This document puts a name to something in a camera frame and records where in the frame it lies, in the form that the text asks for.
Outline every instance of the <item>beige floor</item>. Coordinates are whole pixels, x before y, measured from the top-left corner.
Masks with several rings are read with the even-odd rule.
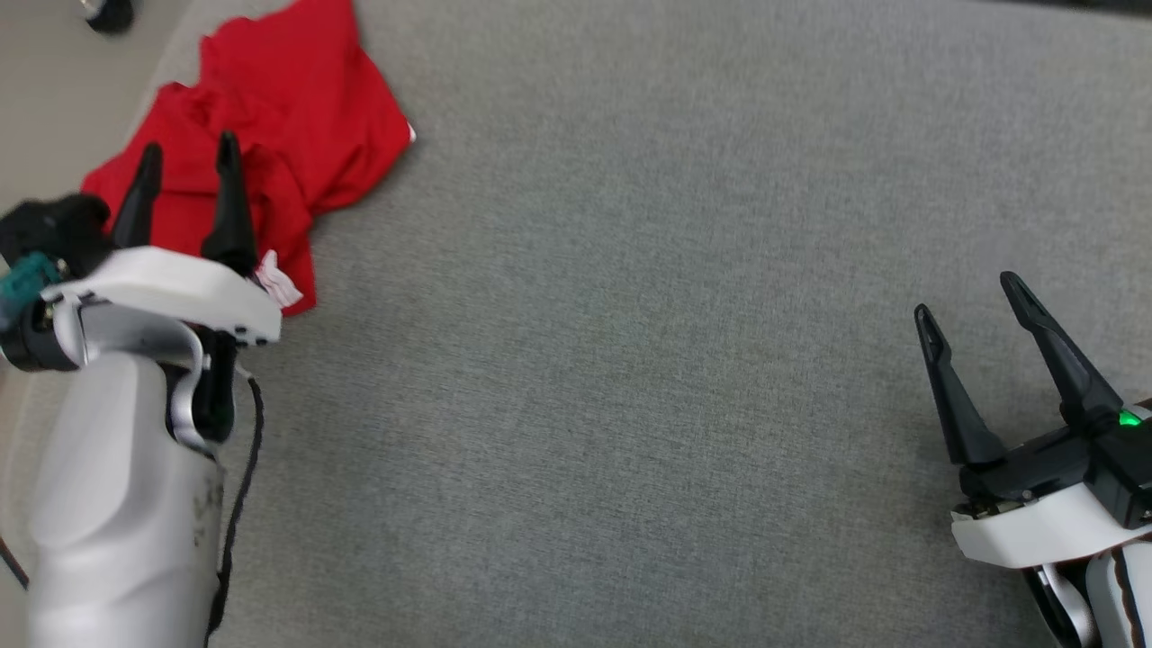
[[[76,0],[0,0],[0,213],[75,190],[116,152],[187,2],[135,0],[132,29],[105,38]],[[0,369],[0,451],[10,446],[24,387]],[[22,618],[23,594],[0,570],[0,648],[24,646]]]

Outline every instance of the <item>black cable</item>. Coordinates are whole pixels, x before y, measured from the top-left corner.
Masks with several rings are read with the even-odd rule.
[[[223,606],[228,602],[228,585],[232,580],[232,549],[236,544],[236,525],[240,522],[240,513],[244,508],[244,497],[252,485],[252,473],[256,472],[256,460],[260,452],[260,442],[264,440],[264,398],[260,395],[260,386],[256,384],[256,378],[249,377],[248,385],[252,387],[252,401],[256,404],[256,425],[252,430],[252,447],[248,451],[248,466],[244,467],[244,476],[240,480],[240,490],[236,491],[236,503],[232,507],[232,517],[228,518],[228,530],[223,536],[223,558],[220,562],[220,571],[217,578],[220,579],[220,588],[217,589],[212,600],[212,615],[209,617],[209,632],[204,638],[212,635],[223,620]]]
[[[28,574],[24,572],[24,567],[20,566],[20,562],[16,557],[12,555],[12,550],[8,545],[3,543],[3,538],[0,537],[0,558],[3,558],[3,564],[8,565],[8,571],[12,575],[16,578],[16,582],[20,583],[25,592],[28,590]]]

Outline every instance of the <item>white tag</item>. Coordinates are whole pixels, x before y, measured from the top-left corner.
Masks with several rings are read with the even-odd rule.
[[[304,299],[304,293],[296,289],[291,278],[276,268],[276,251],[268,250],[260,266],[256,269],[256,278],[280,308],[288,308]]]

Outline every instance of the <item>gray fabric surface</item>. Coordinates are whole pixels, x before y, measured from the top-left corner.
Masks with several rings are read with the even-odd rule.
[[[157,82],[279,5],[198,0]],[[1047,645],[952,541],[911,311],[1009,440],[1059,419],[1000,270],[1149,395],[1152,23],[358,12],[419,140],[321,219],[320,307],[244,356],[268,436],[213,646]]]

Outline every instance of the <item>black wheel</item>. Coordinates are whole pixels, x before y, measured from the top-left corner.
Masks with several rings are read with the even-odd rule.
[[[132,0],[82,0],[88,25],[100,33],[121,33],[132,24]]]

